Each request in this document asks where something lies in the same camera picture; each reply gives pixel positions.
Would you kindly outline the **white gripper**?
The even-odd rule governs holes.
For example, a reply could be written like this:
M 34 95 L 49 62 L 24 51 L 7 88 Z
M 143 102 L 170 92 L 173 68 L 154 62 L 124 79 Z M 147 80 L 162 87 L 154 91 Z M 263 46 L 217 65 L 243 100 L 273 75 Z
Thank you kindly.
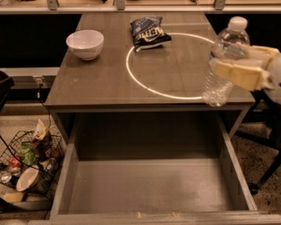
M 276 48 L 252 46 L 249 57 L 253 59 L 211 59 L 209 64 L 220 78 L 249 91 L 265 89 L 267 97 L 281 105 L 280 54 Z

